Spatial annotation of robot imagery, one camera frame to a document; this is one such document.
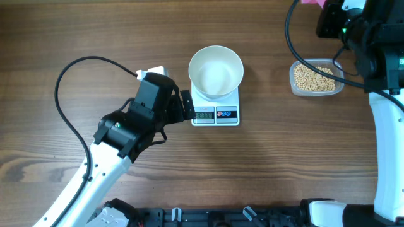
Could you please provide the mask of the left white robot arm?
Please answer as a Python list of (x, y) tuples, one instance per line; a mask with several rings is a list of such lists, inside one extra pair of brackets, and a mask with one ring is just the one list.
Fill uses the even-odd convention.
[(137, 211), (114, 199), (93, 215), (106, 193), (168, 124), (195, 116), (191, 92), (158, 73), (146, 73), (135, 98), (105, 115), (78, 171), (36, 226), (136, 226)]

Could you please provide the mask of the pink plastic measuring scoop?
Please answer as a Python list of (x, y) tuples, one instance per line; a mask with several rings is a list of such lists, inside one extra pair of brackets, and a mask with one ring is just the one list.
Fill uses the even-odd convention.
[(325, 2), (326, 2), (326, 0), (301, 0), (302, 4), (317, 4), (321, 8), (324, 7)]

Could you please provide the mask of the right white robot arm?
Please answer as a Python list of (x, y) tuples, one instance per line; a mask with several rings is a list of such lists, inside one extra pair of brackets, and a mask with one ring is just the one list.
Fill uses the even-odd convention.
[(316, 33), (356, 56), (376, 126), (378, 177), (372, 205), (308, 202), (313, 226), (403, 226), (403, 1), (319, 1)]

